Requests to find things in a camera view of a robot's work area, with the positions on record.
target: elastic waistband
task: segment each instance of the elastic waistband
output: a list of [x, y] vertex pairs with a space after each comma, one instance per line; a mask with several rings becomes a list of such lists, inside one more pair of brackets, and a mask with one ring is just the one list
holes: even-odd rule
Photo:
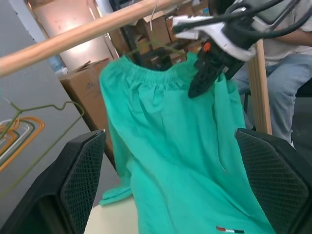
[[150, 84], [170, 84], [183, 82], [190, 84], [197, 70], [194, 63], [197, 60], [197, 55], [188, 54], [186, 62], [173, 65], [167, 71], [154, 71], [134, 64], [127, 56], [121, 57], [115, 63], [117, 69], [122, 69], [128, 74], [129, 78], [136, 81]]

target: wooden dowel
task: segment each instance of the wooden dowel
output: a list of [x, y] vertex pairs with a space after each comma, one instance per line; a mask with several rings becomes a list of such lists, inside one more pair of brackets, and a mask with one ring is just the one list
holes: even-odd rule
[[267, 74], [262, 40], [257, 44], [257, 56], [248, 62], [248, 70], [255, 126], [259, 132], [272, 134]]
[[[157, 10], [163, 10], [183, 1], [158, 0]], [[153, 12], [155, 6], [156, 0], [143, 0], [108, 14], [90, 24], [74, 28], [56, 37], [4, 56], [0, 58], [0, 78], [148, 16]]]

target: blue jeans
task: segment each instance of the blue jeans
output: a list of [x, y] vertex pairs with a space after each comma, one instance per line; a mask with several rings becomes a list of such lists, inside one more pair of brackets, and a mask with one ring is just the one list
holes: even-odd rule
[[[294, 101], [298, 89], [312, 78], [312, 56], [292, 54], [266, 67], [273, 135], [291, 142]], [[232, 78], [241, 95], [250, 91], [247, 66]], [[251, 126], [245, 114], [246, 126]]]

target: table surface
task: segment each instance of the table surface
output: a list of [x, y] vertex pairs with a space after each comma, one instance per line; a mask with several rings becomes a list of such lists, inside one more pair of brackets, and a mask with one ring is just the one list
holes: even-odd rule
[[138, 234], [133, 197], [91, 210], [84, 234]]

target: person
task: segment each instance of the person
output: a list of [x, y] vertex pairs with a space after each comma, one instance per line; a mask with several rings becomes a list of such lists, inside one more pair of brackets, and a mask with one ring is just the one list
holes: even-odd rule
[[[301, 0], [281, 22], [278, 29], [287, 28], [296, 23], [310, 6], [310, 0]], [[295, 96], [298, 89], [312, 78], [312, 18], [300, 29], [286, 36], [265, 39], [264, 54], [272, 132], [274, 136], [293, 145], [291, 129]], [[236, 81], [241, 95], [248, 93], [250, 88], [247, 65], [244, 65], [232, 80]], [[245, 119], [246, 127], [252, 128], [248, 118]]]

